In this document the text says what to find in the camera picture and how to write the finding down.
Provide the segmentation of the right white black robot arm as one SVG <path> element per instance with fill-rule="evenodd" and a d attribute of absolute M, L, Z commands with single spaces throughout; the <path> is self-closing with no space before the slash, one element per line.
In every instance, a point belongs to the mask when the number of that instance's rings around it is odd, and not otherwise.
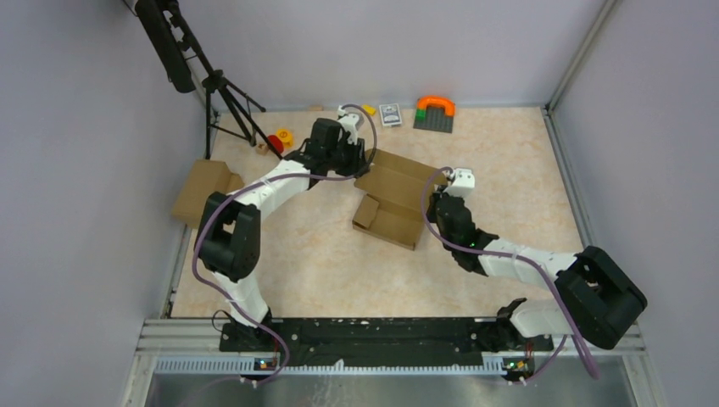
<path fill-rule="evenodd" d="M 602 249 L 560 253 L 515 244 L 476 227 L 463 198 L 433 192 L 426 217 L 460 268 L 550 291 L 550 300 L 516 299 L 498 312 L 499 342 L 519 349 L 531 337 L 572 335 L 613 349 L 648 300 Z"/>

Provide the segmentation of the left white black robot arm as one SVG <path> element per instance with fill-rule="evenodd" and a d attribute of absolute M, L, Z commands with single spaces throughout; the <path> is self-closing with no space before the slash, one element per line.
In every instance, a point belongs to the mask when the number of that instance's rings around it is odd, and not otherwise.
<path fill-rule="evenodd" d="M 194 253 L 214 274 L 210 285 L 230 303 L 231 318 L 242 325 L 240 340 L 252 350 L 266 348 L 272 337 L 263 322 L 270 308 L 253 274 L 262 223 L 319 181 L 346 181 L 368 172 L 365 141 L 359 136 L 363 121 L 357 113 L 316 120 L 300 148 L 265 176 L 235 192 L 213 192 L 205 203 Z"/>

